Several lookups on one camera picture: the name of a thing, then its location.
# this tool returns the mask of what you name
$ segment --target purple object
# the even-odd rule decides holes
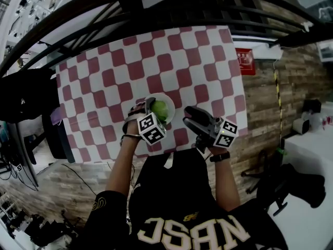
[[[61,113],[60,113],[60,107],[57,107],[50,115],[52,125],[58,124],[60,121],[62,121]]]

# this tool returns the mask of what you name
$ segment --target office chair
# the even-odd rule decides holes
[[[288,194],[306,201],[312,208],[317,208],[324,201],[325,178],[321,175],[298,173],[291,164],[281,165],[282,154],[276,152],[271,160],[268,160],[267,152],[262,150],[259,159],[264,158],[264,172],[247,174],[242,172],[242,177],[259,179],[254,188],[247,189],[247,193],[257,191],[257,200],[263,208],[276,202],[278,210],[273,216],[278,215],[287,206],[284,199]]]
[[[50,115],[59,107],[56,78],[51,69],[29,69],[3,77],[0,89],[7,95],[2,103],[0,120],[19,123],[42,115],[44,133],[24,138],[25,148],[32,164],[36,165],[33,150],[46,138],[54,158],[75,162],[65,127],[52,125]]]

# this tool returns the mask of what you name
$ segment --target wristwatch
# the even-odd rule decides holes
[[[216,156],[212,156],[209,160],[210,162],[221,162],[225,159],[229,159],[230,158],[230,153],[227,151],[226,153],[220,154],[220,155],[216,155]]]

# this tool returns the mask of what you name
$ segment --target red and white checkered tablecloth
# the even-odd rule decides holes
[[[213,116],[237,123],[247,134],[244,88],[227,26],[160,30],[128,37],[89,50],[57,69],[61,114],[77,163],[114,161],[122,126],[132,106],[152,93],[165,93],[176,114],[167,137],[136,157],[194,146],[185,127],[184,108],[197,105]]]

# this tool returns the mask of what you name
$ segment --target black t-shirt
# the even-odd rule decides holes
[[[196,149],[148,158],[130,199],[132,233],[126,223],[126,197],[97,195],[82,249],[288,249],[270,216],[253,199],[226,212],[212,196],[206,163]]]

